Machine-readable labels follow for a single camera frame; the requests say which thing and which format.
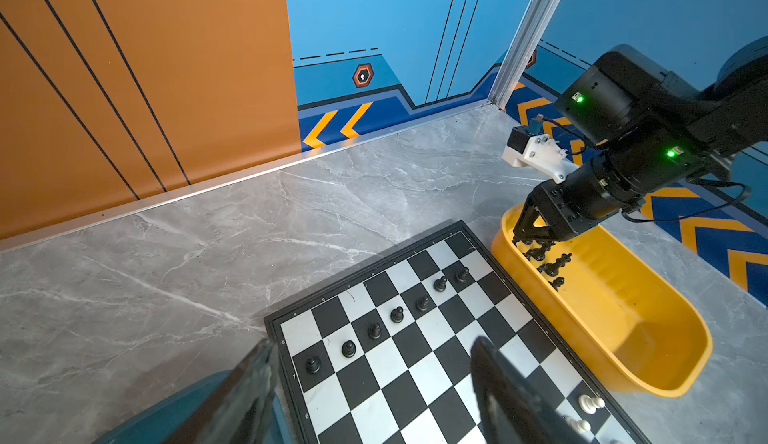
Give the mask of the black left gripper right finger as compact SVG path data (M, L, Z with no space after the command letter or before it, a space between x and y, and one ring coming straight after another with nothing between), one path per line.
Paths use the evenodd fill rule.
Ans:
M488 443L585 441L488 338L477 338L470 356L480 429Z

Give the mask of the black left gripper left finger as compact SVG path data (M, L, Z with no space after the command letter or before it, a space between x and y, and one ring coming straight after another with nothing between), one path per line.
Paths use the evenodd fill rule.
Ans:
M273 422L279 353L261 340L167 443L264 443Z

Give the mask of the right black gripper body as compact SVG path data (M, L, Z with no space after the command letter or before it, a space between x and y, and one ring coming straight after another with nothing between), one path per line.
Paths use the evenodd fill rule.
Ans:
M514 239L569 241L629 204L629 181L609 162L591 161L560 184L550 180L534 188L514 226Z

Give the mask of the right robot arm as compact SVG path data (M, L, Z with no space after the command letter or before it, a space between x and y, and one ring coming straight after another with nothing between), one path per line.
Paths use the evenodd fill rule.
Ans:
M710 330L603 224L634 221L649 195L680 180L729 184L734 155L767 136L767 42L735 53L704 90L621 45L556 108L594 157L578 166L548 143L545 163L516 128L506 157L547 178L503 216L492 254L607 389L679 398L711 357Z

